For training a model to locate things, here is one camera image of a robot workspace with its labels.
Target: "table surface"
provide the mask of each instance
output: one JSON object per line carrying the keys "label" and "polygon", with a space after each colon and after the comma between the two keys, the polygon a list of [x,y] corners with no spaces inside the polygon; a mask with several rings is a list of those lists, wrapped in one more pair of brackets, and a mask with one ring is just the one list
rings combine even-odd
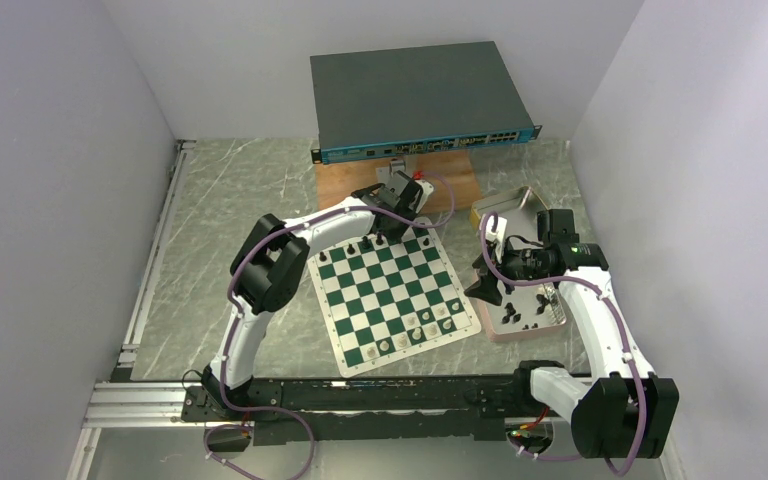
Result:
{"label": "table surface", "polygon": [[[314,139],[200,140],[184,166],[183,194],[148,321],[133,369],[134,380],[179,379],[201,370],[216,354],[230,305],[228,268],[255,221],[265,213],[292,218],[317,208],[310,149]],[[568,143],[537,140],[525,145],[470,151],[485,196],[530,185],[550,206],[571,208],[583,241],[593,241],[590,222],[569,162]],[[432,220],[439,215],[430,215]],[[464,286],[472,283],[479,255],[468,211],[457,212],[437,231]],[[445,345],[364,376],[510,373],[520,360],[555,360],[575,373],[589,372],[573,321],[533,339],[491,343],[485,334]],[[278,312],[255,361],[259,377],[338,377],[334,353],[310,277]]]}

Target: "wooden board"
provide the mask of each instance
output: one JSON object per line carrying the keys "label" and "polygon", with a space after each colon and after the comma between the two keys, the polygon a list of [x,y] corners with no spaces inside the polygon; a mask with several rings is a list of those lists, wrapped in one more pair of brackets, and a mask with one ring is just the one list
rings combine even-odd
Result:
{"label": "wooden board", "polygon": [[[353,191],[378,183],[375,169],[387,167],[390,160],[379,158],[358,162],[315,165],[316,194],[319,209],[334,206]],[[452,152],[428,153],[417,156],[417,170],[434,172],[442,175],[455,191],[455,209],[470,208],[482,198],[481,188],[469,163],[469,154],[465,150]],[[427,177],[437,189],[425,204],[422,213],[446,212],[449,210],[449,194],[440,182]]]}

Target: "cable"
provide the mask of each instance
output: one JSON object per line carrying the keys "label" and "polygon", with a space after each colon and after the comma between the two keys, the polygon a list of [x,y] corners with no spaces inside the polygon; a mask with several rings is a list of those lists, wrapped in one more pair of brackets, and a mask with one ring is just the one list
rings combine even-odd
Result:
{"label": "cable", "polygon": [[543,407],[543,411],[540,412],[540,416],[537,417],[537,420],[535,420],[535,421],[533,421],[531,423],[526,423],[525,425],[520,425],[519,429],[520,430],[531,430],[532,428],[534,428],[537,425],[539,425],[540,422],[542,422],[543,419],[546,418],[546,415],[548,415],[548,414],[549,414],[549,407]]}
{"label": "cable", "polygon": [[[611,472],[614,473],[614,475],[618,477],[625,476],[626,473],[631,469],[631,465],[634,463],[634,459],[637,457],[637,452],[640,451],[640,444],[643,443],[643,432],[646,428],[646,395],[643,392],[643,381],[640,380],[640,374],[637,372],[637,364],[634,361],[634,354],[631,353],[631,346],[628,342],[628,335],[625,331],[625,326],[623,325],[622,317],[620,316],[619,310],[617,310],[617,307],[614,305],[614,302],[611,301],[609,297],[602,297],[602,289],[600,289],[595,284],[588,282],[587,280],[576,278],[576,277],[570,277],[567,275],[559,275],[555,277],[548,277],[548,278],[541,278],[539,280],[521,280],[521,281],[514,281],[510,278],[505,277],[502,275],[501,272],[496,268],[496,266],[493,264],[492,260],[490,259],[490,254],[487,251],[487,241],[485,240],[486,237],[486,231],[487,231],[487,222],[490,220],[490,218],[493,218],[493,231],[496,231],[496,227],[499,224],[499,214],[496,212],[490,212],[484,217],[481,218],[481,224],[478,226],[478,235],[479,239],[481,240],[481,255],[484,257],[484,262],[487,264],[487,268],[493,272],[493,275],[496,276],[502,283],[506,285],[510,285],[512,287],[533,287],[537,285],[541,285],[544,283],[555,283],[555,282],[573,282],[577,283],[579,285],[583,285],[591,290],[593,290],[593,293],[596,294],[596,296],[600,297],[601,300],[605,303],[605,306],[608,307],[608,310],[611,312],[611,315],[614,317],[614,321],[617,324],[617,330],[619,330],[620,334],[620,342],[622,343],[623,347],[623,354],[630,354],[631,359],[628,360],[628,368],[631,370],[631,376],[634,379],[634,387],[637,392],[637,398],[639,399],[639,411],[637,415],[637,429],[634,432],[634,439],[631,442],[631,448],[628,451],[628,456],[625,459],[625,462],[623,463],[623,466],[619,469],[617,469],[614,464],[611,462],[611,459],[606,458],[605,462],[608,464],[608,468],[611,470]],[[581,458],[580,455],[576,456],[576,458],[572,457],[537,457],[538,460],[544,460],[547,462],[552,461],[567,461],[567,460],[576,460],[578,458]]]}
{"label": "cable", "polygon": [[[221,356],[221,362],[220,362],[221,367],[219,369],[220,385],[223,385],[223,386],[226,385],[225,381],[226,381],[226,378],[227,378],[228,353],[231,351],[231,342],[232,342],[232,340],[234,338],[234,334],[236,333],[237,328],[240,325],[240,321],[242,320],[243,311],[244,311],[242,303],[239,300],[237,300],[236,296],[234,295],[234,286],[237,284],[237,281],[239,280],[240,275],[243,272],[243,269],[246,267],[246,265],[248,265],[252,261],[254,256],[258,252],[260,252],[264,247],[266,247],[266,245],[268,245],[269,242],[271,242],[275,238],[278,238],[281,235],[284,235],[284,234],[287,234],[287,233],[291,233],[291,232],[294,232],[296,230],[300,230],[302,228],[305,228],[305,224],[307,224],[307,225],[314,225],[314,224],[320,223],[320,222],[322,222],[324,220],[327,220],[327,219],[329,219],[329,218],[331,218],[333,216],[342,215],[342,214],[348,213],[350,211],[361,211],[361,212],[367,211],[367,212],[380,213],[380,214],[386,215],[386,216],[388,216],[388,217],[390,217],[390,218],[392,218],[394,220],[397,220],[399,222],[402,222],[402,223],[407,224],[407,225],[409,225],[411,227],[414,227],[414,228],[429,229],[429,228],[441,227],[441,226],[445,225],[452,218],[452,215],[454,215],[454,213],[455,213],[455,192],[452,189],[452,186],[449,184],[449,182],[446,181],[446,179],[443,178],[442,176],[440,176],[440,175],[438,175],[436,173],[431,173],[431,172],[424,172],[423,175],[427,175],[427,176],[436,178],[437,180],[439,180],[443,184],[443,186],[445,186],[449,190],[449,200],[450,200],[449,213],[448,213],[448,215],[446,215],[446,217],[443,220],[441,220],[441,221],[439,221],[439,222],[437,222],[435,224],[425,225],[425,224],[422,224],[422,223],[417,223],[417,222],[408,220],[408,219],[406,219],[404,217],[396,215],[393,212],[389,212],[387,210],[384,210],[383,208],[373,207],[373,206],[369,206],[369,205],[357,205],[357,206],[347,207],[345,209],[330,210],[330,211],[327,211],[327,212],[323,213],[322,215],[319,215],[319,216],[309,220],[308,222],[299,223],[299,224],[296,224],[296,225],[292,225],[292,226],[283,228],[283,229],[278,230],[276,232],[273,232],[273,233],[267,235],[266,237],[264,237],[263,240],[258,242],[254,246],[254,248],[251,249],[251,251],[245,256],[245,258],[243,258],[243,261],[241,261],[240,264],[237,266],[237,270],[234,272],[234,275],[231,277],[231,283],[228,285],[228,290],[226,292],[227,293],[227,297],[228,297],[228,301],[230,301],[231,304],[233,304],[237,308],[237,315],[235,315],[234,319],[231,321],[231,326],[228,328],[228,334],[226,336],[226,341],[222,345],[222,356]],[[296,412],[293,412],[292,410],[288,410],[286,408],[272,407],[272,406],[240,407],[240,406],[234,405],[234,404],[232,404],[228,400],[228,395],[226,394],[225,390],[226,390],[225,388],[220,388],[219,389],[219,394],[222,397],[222,402],[225,404],[225,406],[227,406],[231,410],[234,410],[234,411],[237,411],[237,412],[277,412],[277,413],[283,413],[285,415],[288,415],[288,416],[292,417],[293,419],[298,421],[302,425],[302,427],[304,427],[305,431],[307,432],[308,439],[310,440],[310,451],[308,453],[308,457],[307,457],[307,460],[305,461],[304,466],[302,466],[301,470],[299,470],[298,473],[296,473],[295,475],[290,477],[290,480],[297,480],[299,477],[304,475],[305,472],[310,468],[311,462],[313,462],[313,456],[314,456],[314,451],[315,451],[315,446],[316,446],[316,439],[313,436],[313,431],[311,430],[310,425],[301,416],[299,416]],[[225,425],[219,425],[218,427],[211,428],[210,430],[207,431],[207,433],[204,436],[204,442],[203,442],[204,443],[204,450],[205,450],[205,452],[207,452],[207,456],[205,458],[211,458],[211,459],[221,463],[222,465],[230,468],[231,470],[234,470],[235,472],[239,473],[240,475],[243,475],[243,476],[245,476],[247,478],[250,478],[252,480],[263,480],[262,478],[260,478],[258,476],[255,476],[255,475],[247,472],[246,470],[243,470],[242,468],[240,468],[235,463],[229,462],[228,460],[226,460],[224,458],[220,458],[218,455],[213,453],[212,450],[210,450],[209,440],[210,440],[211,435],[213,435],[214,433],[216,433],[218,431],[232,430],[232,429],[233,430],[241,430],[244,433],[251,433],[251,428],[248,427],[248,426],[245,426],[245,425],[225,424]]]}
{"label": "cable", "polygon": [[184,385],[184,380],[187,379],[187,375],[189,375],[191,372],[197,373],[199,376],[201,376],[201,372],[199,372],[198,370],[196,370],[194,368],[191,368],[191,369],[187,370],[186,372],[184,372],[184,374],[181,375],[181,387],[183,387],[184,390],[187,389],[187,386]]}

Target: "white wall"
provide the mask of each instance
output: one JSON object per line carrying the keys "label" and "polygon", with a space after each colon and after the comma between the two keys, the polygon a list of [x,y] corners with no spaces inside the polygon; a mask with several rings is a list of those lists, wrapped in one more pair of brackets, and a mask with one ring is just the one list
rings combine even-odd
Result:
{"label": "white wall", "polygon": [[178,138],[315,136],[311,55],[478,40],[569,138],[642,0],[104,2]]}
{"label": "white wall", "polygon": [[573,154],[689,478],[768,478],[768,1],[646,2]]}
{"label": "white wall", "polygon": [[0,479],[66,474],[174,139],[97,0],[0,0]]}

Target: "black chess piece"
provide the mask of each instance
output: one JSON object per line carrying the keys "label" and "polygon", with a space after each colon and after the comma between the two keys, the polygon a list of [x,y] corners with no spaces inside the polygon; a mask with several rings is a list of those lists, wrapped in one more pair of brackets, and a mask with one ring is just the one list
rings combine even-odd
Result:
{"label": "black chess piece", "polygon": [[537,301],[540,302],[540,306],[537,307],[537,315],[543,315],[543,312],[546,311],[546,306],[549,305],[551,301],[542,293],[537,294]]}

